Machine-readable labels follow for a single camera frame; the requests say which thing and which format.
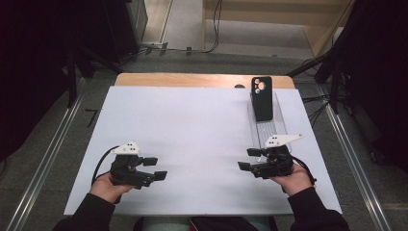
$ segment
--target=human hand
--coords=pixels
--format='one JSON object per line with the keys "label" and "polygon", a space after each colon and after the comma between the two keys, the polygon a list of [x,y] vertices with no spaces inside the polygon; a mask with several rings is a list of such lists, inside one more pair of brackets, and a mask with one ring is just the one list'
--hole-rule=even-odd
{"label": "human hand", "polygon": [[297,164],[293,164],[291,175],[275,176],[270,177],[270,179],[281,185],[288,196],[292,196],[312,187],[307,170]]}
{"label": "human hand", "polygon": [[99,196],[108,202],[115,203],[118,197],[135,187],[129,185],[114,185],[112,179],[113,177],[110,172],[99,176],[92,184],[89,193]]}

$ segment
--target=black phone case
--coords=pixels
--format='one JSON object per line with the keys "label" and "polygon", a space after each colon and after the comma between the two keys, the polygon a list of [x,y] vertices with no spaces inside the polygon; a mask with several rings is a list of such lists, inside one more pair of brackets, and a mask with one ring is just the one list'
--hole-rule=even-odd
{"label": "black phone case", "polygon": [[254,77],[251,80],[252,107],[257,122],[273,119],[272,78]]}

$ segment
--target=black cable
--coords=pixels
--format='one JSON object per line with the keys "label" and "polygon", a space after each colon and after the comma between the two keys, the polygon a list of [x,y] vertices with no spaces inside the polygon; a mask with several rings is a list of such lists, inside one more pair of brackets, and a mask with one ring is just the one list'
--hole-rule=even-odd
{"label": "black cable", "polygon": [[[302,63],[300,66],[303,66],[306,62],[311,61],[311,60],[314,61],[315,59],[307,59],[307,60],[303,61],[303,63]],[[307,74],[307,75],[309,75],[309,76],[315,77],[314,74],[310,74],[310,73],[306,72],[306,70],[305,70],[303,73],[305,73],[305,74]]]}
{"label": "black cable", "polygon": [[[219,11],[218,11],[217,26],[216,26],[216,14],[217,14],[218,6],[219,6]],[[214,42],[214,45],[210,50],[204,51],[203,53],[213,52],[218,47],[218,42],[219,42],[219,20],[221,19],[221,11],[222,11],[222,0],[218,0],[217,5],[216,5],[216,9],[214,10],[214,16],[213,16],[213,24],[214,24],[214,31],[216,33],[216,41]]]}
{"label": "black cable", "polygon": [[4,172],[6,172],[7,169],[7,160],[5,159],[2,163],[3,168],[0,171],[0,177],[4,174]]}
{"label": "black cable", "polygon": [[330,98],[330,95],[324,94],[324,95],[319,95],[319,96],[314,96],[314,97],[303,97],[302,101],[303,103],[309,103],[309,102],[313,102],[313,101],[317,101],[321,99],[329,99],[329,98]]}
{"label": "black cable", "polygon": [[149,47],[149,46],[144,46],[144,47],[147,48],[146,50],[151,50],[151,51],[182,51],[182,52],[190,52],[190,53],[213,52],[218,47],[218,44],[219,44],[219,21],[221,19],[221,10],[222,10],[222,0],[218,0],[216,9],[214,10],[214,15],[213,15],[213,25],[214,25],[214,31],[216,33],[216,40],[213,44],[213,47],[210,50],[202,51],[202,50],[187,50],[187,49],[184,50],[184,49],[173,49],[173,48],[163,49],[163,48],[155,48],[155,47]]}
{"label": "black cable", "polygon": [[105,154],[103,154],[102,158],[99,160],[98,165],[96,166],[95,172],[93,173],[91,185],[93,185],[93,183],[96,181],[96,178],[97,178],[97,177],[96,177],[96,174],[98,173],[99,168],[100,168],[101,165],[102,165],[102,162],[105,160],[105,158],[108,156],[108,154],[111,153],[111,151],[112,151],[113,149],[117,148],[117,147],[118,147],[118,146],[112,147],[112,148],[109,149]]}
{"label": "black cable", "polygon": [[[119,64],[118,66],[124,66],[124,65],[126,65],[126,64],[129,63],[133,58],[137,57],[137,55],[139,55],[139,54],[141,54],[141,53],[144,53],[144,52],[146,52],[146,51],[147,51],[147,49],[140,50],[137,54],[134,54],[134,55],[129,56],[125,62],[123,62],[122,64]],[[93,68],[94,68],[95,70],[107,69],[107,67],[105,67],[105,66],[99,66],[99,65],[95,66],[95,64],[93,64]]]}
{"label": "black cable", "polygon": [[329,104],[328,101],[324,102],[314,113],[309,115],[310,122],[312,123],[312,127],[315,126],[318,117],[320,116],[321,112],[325,109],[325,107]]}
{"label": "black cable", "polygon": [[291,155],[291,157],[292,157],[295,161],[297,161],[297,163],[298,163],[301,167],[303,167],[303,168],[306,169],[307,174],[308,174],[309,179],[310,179],[310,183],[312,183],[312,185],[315,185],[315,182],[317,181],[317,179],[313,177],[312,172],[311,172],[310,169],[307,167],[307,165],[306,165],[304,162],[302,162],[300,159],[298,159],[298,158],[296,158],[296,157],[294,157],[294,156],[292,156],[292,155]]}

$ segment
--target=white paper sheet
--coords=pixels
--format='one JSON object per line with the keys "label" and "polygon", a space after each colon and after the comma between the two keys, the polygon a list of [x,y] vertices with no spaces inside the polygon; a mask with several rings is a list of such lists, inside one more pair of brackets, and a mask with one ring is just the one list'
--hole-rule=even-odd
{"label": "white paper sheet", "polygon": [[[318,144],[297,90],[274,90],[292,154],[318,178],[324,205],[341,211]],[[157,157],[165,181],[122,196],[115,213],[136,216],[267,216],[291,214],[287,196],[270,180],[241,171],[237,162],[254,163],[247,111],[249,90],[111,87],[98,118],[64,213],[72,215],[89,191],[101,156],[111,147],[135,141],[142,157]],[[109,170],[108,156],[99,172]]]}

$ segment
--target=metal rail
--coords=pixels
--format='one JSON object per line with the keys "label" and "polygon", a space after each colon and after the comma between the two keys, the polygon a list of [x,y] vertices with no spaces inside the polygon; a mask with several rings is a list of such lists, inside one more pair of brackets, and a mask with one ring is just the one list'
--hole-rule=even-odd
{"label": "metal rail", "polygon": [[44,154],[44,157],[42,158],[41,163],[37,168],[36,173],[34,174],[33,179],[31,180],[29,186],[21,197],[20,202],[18,203],[18,207],[14,212],[13,218],[6,230],[22,230],[27,217],[30,215],[34,203],[36,202],[42,185],[45,182],[48,172],[53,165],[55,158],[57,157],[61,144],[64,141],[65,135],[72,123],[72,120],[74,119],[78,108],[81,105],[84,96],[84,88],[88,85],[88,81],[89,80],[86,80],[85,78],[81,79],[78,89],[79,95],[71,108],[66,110],[64,117],[52,141],[50,142]]}
{"label": "metal rail", "polygon": [[[328,94],[327,90],[325,89],[325,85],[318,85],[318,88],[321,94]],[[354,152],[354,148],[351,145],[347,133],[345,132],[345,129],[343,127],[339,115],[336,115],[334,113],[330,105],[326,106],[326,112],[340,141],[345,158],[348,161],[348,165],[351,168],[351,172],[354,175],[357,186],[360,189],[361,195],[363,196],[363,199],[370,212],[372,221],[376,229],[379,231],[393,230],[383,212],[382,206],[378,201],[377,195],[375,194],[375,191],[372,188],[370,181],[367,178],[367,175],[365,174],[356,153]]]}

